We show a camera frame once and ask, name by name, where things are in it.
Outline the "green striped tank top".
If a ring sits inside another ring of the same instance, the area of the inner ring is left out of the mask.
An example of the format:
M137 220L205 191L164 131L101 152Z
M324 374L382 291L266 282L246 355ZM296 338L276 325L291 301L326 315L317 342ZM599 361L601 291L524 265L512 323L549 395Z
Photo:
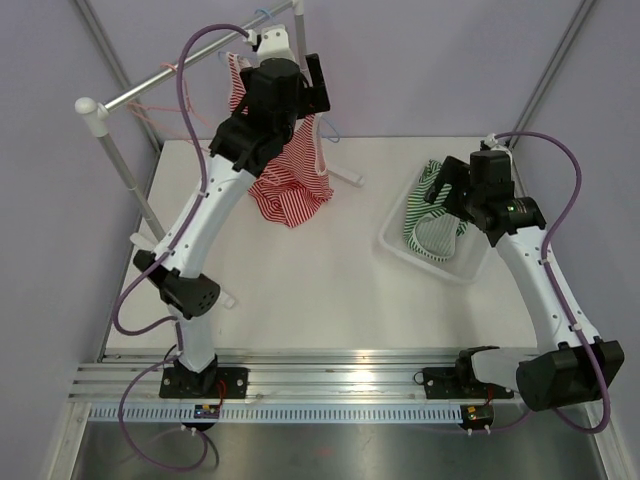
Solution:
M417 178L406 200L403 239L415 254L435 262L447 262L456 252L468 223L446 212L443 204L428 204L423 197L438 175L442 163L430 160Z

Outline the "red striped tank top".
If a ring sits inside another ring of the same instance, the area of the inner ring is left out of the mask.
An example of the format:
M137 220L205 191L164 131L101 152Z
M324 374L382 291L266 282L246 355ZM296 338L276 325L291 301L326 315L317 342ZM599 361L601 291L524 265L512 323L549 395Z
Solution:
M321 119L316 114L300 120L292 140L249 189L266 220L295 228L333 197L319 132Z

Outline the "pink wire hanger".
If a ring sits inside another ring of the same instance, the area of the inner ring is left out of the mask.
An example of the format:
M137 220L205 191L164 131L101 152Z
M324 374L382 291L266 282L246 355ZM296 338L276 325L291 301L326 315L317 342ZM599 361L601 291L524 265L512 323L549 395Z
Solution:
M211 130L213 126L211 123L201 114L197 112L194 108L194 104L191 100L191 95L189 91L189 83L186 76L183 76L182 79L182 92L184 97L184 103L186 107L186 111L188 112L189 117L195 118L201 125ZM159 122L157 119L154 119L152 116L153 112L160 113L175 113L178 114L181 112L179 107L169 107L169 106L161 106L161 105L146 105L141 103L140 101L129 101L126 104L126 110L131 113L134 117L139 120L142 120L144 123L153 127L155 130L166 134L172 140L180 140L191 145L194 144L194 141L187 133L181 133L175 129L172 129L170 126Z

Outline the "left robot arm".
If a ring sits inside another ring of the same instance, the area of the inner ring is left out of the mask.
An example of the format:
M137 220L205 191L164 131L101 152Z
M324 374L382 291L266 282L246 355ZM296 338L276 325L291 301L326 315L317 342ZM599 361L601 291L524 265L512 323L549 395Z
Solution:
M146 273L176 321L179 345L163 373L162 398L245 395L233 383L245 380L246 370L218 365L210 317L221 288L203 267L237 202L291 144L296 122L330 109L318 55L309 54L305 60L307 74L285 58L240 70L244 94L216 130L203 181L163 240L134 256L134 265Z

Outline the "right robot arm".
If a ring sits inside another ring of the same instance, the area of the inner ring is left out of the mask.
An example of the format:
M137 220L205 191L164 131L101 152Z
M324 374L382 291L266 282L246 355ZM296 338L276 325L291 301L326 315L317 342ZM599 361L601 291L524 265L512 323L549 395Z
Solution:
M425 199L441 199L447 213L486 235L515 280L536 336L534 355L494 346L461 351L456 389L476 396L499 386L533 411L597 400L608 409L623 349L603 340L554 265L546 220L533 198L515 195L508 154L480 150L467 162L446 157Z

